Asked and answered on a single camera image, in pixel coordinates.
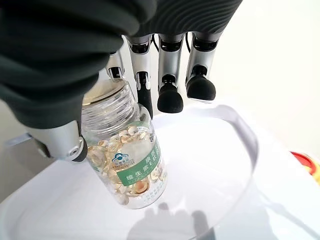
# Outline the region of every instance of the white plastic bin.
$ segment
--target white plastic bin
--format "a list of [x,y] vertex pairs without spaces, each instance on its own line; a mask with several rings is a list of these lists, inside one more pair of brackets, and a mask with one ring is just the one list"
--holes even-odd
[[153,124],[168,166],[154,204],[122,208],[87,163],[57,161],[0,204],[0,239],[320,239],[319,187],[234,108],[195,104]]

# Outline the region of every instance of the green label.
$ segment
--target green label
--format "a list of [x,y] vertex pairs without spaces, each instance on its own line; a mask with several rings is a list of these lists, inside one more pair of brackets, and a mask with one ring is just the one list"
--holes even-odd
[[129,186],[148,176],[155,169],[159,160],[160,148],[158,141],[156,141],[152,150],[143,160],[126,170],[118,171],[116,174],[124,186]]

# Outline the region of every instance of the white background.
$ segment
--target white background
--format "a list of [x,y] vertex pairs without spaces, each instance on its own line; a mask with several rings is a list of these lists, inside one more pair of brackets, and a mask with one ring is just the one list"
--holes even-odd
[[[318,157],[319,13],[319,0],[244,0],[219,40],[209,78],[215,84],[217,98],[232,98],[290,150],[304,150]],[[134,86],[126,45],[121,53],[126,79]],[[184,88],[188,58],[184,44],[179,81],[185,105],[192,102],[186,99]],[[153,110],[156,114],[158,53],[153,46],[151,59]],[[24,128],[2,102],[0,112],[2,146],[6,140],[22,134]],[[30,160],[33,155],[23,156],[25,159],[21,164],[12,159],[12,155],[1,151],[0,201],[36,173],[30,172],[28,168],[31,167],[27,166],[29,162],[38,165]]]

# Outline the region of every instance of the bottle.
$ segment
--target bottle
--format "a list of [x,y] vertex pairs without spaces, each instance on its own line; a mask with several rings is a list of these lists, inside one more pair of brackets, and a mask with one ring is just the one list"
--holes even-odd
[[161,196],[167,172],[158,139],[126,80],[97,82],[84,96],[81,128],[87,160],[119,204],[140,209]]

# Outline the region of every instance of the black wire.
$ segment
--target black wire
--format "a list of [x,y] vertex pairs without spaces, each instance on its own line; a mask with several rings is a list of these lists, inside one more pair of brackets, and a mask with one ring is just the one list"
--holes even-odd
[[189,45],[189,41],[188,41],[188,33],[185,34],[185,43],[186,43],[186,47],[188,48],[188,51],[190,53],[190,45]]
[[158,47],[158,45],[156,44],[155,35],[154,35],[154,34],[152,34],[152,37],[151,37],[151,43],[152,43],[152,42],[153,42],[156,50],[159,52],[159,47]]

